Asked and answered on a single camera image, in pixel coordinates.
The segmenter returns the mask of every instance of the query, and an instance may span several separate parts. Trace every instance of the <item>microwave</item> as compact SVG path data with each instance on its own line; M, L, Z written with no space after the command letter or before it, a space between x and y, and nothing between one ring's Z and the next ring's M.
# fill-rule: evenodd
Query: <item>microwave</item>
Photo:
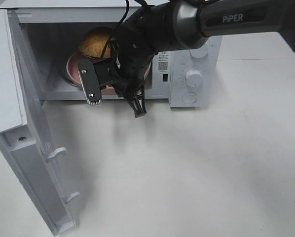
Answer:
M128 16L138 8L130 1ZM70 201L79 192L65 189L57 159L67 149L54 147L42 104L85 100L67 75L67 62L88 31L114 28L124 11L122 0L7 0L0 6L0 151L53 235L75 226ZM221 39L156 55L145 97L167 99L170 107L206 107ZM107 89L108 99L119 98Z

